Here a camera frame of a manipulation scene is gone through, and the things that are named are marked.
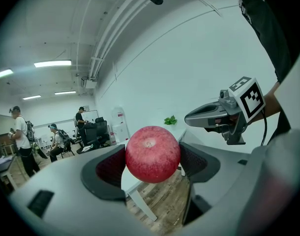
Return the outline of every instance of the cable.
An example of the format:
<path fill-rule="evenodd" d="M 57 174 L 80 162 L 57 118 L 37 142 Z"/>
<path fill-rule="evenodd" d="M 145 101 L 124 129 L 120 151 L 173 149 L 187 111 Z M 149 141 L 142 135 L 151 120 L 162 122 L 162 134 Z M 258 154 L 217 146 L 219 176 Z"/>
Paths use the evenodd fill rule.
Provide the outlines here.
<path fill-rule="evenodd" d="M 61 54 L 59 54 L 56 58 L 54 58 L 53 60 L 59 58 L 59 57 L 60 57 L 61 55 L 63 55 L 65 52 L 66 52 L 66 49 L 65 49 Z"/>
<path fill-rule="evenodd" d="M 265 109 L 262 110 L 262 115 L 264 117 L 264 122 L 265 122 L 265 131 L 264 131 L 264 136 L 263 136 L 263 140 L 262 140 L 261 146 L 264 145 L 264 142 L 265 142 L 265 139 L 266 139 L 266 135 L 267 135 L 267 119 L 266 119 L 266 115 L 265 115 Z"/>

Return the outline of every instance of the green plant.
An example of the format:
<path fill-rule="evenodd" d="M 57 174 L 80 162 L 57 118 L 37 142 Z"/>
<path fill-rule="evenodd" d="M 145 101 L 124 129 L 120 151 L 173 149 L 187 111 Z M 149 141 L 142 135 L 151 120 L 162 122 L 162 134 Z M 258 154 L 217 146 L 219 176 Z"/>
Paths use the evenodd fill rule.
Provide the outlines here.
<path fill-rule="evenodd" d="M 175 116 L 171 116 L 171 118 L 167 117 L 164 119 L 165 125 L 175 125 L 178 122 L 178 120 L 175 119 Z"/>

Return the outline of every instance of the white table leg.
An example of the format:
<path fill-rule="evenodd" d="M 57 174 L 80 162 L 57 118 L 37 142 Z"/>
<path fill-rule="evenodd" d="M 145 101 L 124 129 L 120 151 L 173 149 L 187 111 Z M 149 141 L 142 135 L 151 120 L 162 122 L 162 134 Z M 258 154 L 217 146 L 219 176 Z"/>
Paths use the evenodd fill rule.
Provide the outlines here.
<path fill-rule="evenodd" d="M 14 189 L 14 190 L 18 189 L 18 186 L 17 186 L 16 183 L 14 182 L 14 180 L 13 180 L 13 178 L 12 178 L 12 176 L 11 176 L 11 174 L 10 174 L 9 171 L 6 173 L 6 176 L 7 176 L 8 180 L 9 180 L 9 182 L 11 183 L 13 189 Z"/>
<path fill-rule="evenodd" d="M 184 177 L 185 176 L 185 170 L 183 169 L 183 167 L 180 167 L 180 171 L 181 171 L 181 175 Z"/>
<path fill-rule="evenodd" d="M 14 153 L 13 153 L 13 145 L 10 145 L 10 150 L 11 150 L 11 154 L 13 154 L 14 155 Z"/>
<path fill-rule="evenodd" d="M 20 167 L 20 164 L 19 164 L 19 161 L 18 161 L 18 157 L 17 157 L 17 156 L 16 156 L 15 160 L 16 160 L 16 163 L 17 163 L 17 165 L 18 165 L 18 168 L 19 168 L 19 171 L 20 171 L 21 175 L 23 176 L 24 180 L 27 181 L 27 178 L 26 178 L 26 176 L 23 174 L 23 171 L 22 171 L 22 169 L 21 169 L 21 167 Z"/>
<path fill-rule="evenodd" d="M 157 220 L 157 216 L 151 211 L 149 206 L 147 206 L 146 202 L 142 199 L 139 192 L 137 190 L 131 191 L 129 193 L 131 199 L 136 203 L 136 205 L 153 221 Z"/>
<path fill-rule="evenodd" d="M 7 157 L 8 155 L 7 155 L 7 151 L 6 151 L 5 147 L 2 147 L 2 151 L 4 153 L 4 156 Z"/>

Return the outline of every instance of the ceiling light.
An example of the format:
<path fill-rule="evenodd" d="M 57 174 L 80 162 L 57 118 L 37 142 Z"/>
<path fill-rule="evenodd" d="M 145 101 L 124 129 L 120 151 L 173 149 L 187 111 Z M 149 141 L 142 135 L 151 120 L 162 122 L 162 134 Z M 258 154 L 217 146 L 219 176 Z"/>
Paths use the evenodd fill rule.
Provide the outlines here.
<path fill-rule="evenodd" d="M 59 94 L 69 94 L 69 93 L 76 93 L 76 91 L 69 91 L 69 92 L 56 92 L 55 95 Z"/>
<path fill-rule="evenodd" d="M 37 95 L 37 96 L 32 96 L 32 97 L 27 97 L 27 98 L 23 98 L 24 100 L 30 100 L 30 99 L 35 99 L 35 98 L 39 98 L 41 97 L 41 95 Z"/>
<path fill-rule="evenodd" d="M 0 72 L 0 78 L 4 77 L 4 76 L 7 76 L 9 74 L 12 74 L 12 73 L 13 73 L 13 71 L 11 71 L 10 69 L 2 71 L 2 72 Z"/>
<path fill-rule="evenodd" d="M 53 61 L 34 63 L 34 65 L 35 67 L 71 65 L 71 60 L 53 60 Z"/>

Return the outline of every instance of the apple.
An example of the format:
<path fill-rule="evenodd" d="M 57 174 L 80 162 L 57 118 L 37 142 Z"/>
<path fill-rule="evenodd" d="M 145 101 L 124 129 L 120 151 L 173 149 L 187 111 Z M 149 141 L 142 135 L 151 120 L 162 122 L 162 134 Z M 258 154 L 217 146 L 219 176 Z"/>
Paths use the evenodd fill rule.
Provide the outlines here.
<path fill-rule="evenodd" d="M 165 128 L 139 129 L 126 147 L 126 165 L 137 179 L 159 183 L 168 179 L 180 163 L 180 146 Z"/>

